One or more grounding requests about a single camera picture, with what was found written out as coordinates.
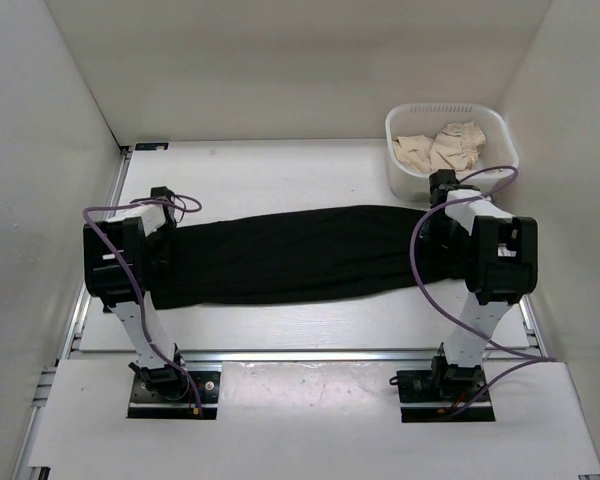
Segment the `black trousers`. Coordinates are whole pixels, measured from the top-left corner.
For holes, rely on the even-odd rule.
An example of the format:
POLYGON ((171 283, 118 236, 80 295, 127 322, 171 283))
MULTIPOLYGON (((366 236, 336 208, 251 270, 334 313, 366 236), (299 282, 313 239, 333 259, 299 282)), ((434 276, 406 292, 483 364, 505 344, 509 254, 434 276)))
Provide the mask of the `black trousers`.
MULTIPOLYGON (((158 310, 351 299, 416 286, 409 243, 419 210, 359 205, 176 229, 153 280, 158 310)), ((425 284, 463 279, 460 257, 420 247, 425 284)))

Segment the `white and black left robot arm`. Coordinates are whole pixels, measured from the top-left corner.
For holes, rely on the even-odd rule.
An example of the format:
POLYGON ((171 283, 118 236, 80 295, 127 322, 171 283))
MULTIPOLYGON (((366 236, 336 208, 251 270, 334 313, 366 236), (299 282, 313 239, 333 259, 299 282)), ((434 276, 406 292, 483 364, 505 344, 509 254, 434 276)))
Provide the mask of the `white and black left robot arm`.
POLYGON ((175 402, 200 402, 176 343, 162 327, 149 284, 166 263, 160 250, 175 231, 185 199, 167 187, 121 206, 83 210, 83 263, 89 294, 114 313, 136 351, 130 368, 150 391, 175 402))

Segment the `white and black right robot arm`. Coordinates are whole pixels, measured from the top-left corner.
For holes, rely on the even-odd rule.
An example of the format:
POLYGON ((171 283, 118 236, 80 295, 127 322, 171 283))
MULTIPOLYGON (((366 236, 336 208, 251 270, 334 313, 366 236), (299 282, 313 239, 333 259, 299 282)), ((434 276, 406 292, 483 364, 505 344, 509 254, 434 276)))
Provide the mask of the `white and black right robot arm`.
POLYGON ((484 388, 486 347, 502 318, 534 291, 538 281, 538 225, 495 206, 488 194, 460 180, 453 170, 429 176, 430 210, 416 224, 409 260, 416 284, 418 249, 429 243, 460 257, 467 297, 458 318, 434 308, 455 324, 431 363, 429 387, 440 399, 469 397, 484 388))

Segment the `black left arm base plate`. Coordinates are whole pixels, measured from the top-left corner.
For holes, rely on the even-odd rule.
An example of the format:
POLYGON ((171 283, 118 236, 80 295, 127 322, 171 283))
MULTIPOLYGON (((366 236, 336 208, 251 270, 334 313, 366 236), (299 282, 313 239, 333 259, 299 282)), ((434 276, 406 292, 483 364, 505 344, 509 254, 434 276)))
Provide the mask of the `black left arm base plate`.
POLYGON ((215 420, 217 418, 221 371, 165 366, 140 368, 133 363, 127 417, 130 419, 215 420))

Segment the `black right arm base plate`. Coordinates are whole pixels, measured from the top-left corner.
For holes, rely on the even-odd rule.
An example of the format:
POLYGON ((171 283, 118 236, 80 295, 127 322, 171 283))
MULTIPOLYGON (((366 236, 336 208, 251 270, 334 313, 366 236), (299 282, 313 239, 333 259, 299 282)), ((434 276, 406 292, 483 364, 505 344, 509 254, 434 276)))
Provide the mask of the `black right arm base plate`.
POLYGON ((496 416, 483 372, 476 380, 438 386, 430 370, 399 370, 389 379, 397 388, 402 423, 495 422, 496 416))

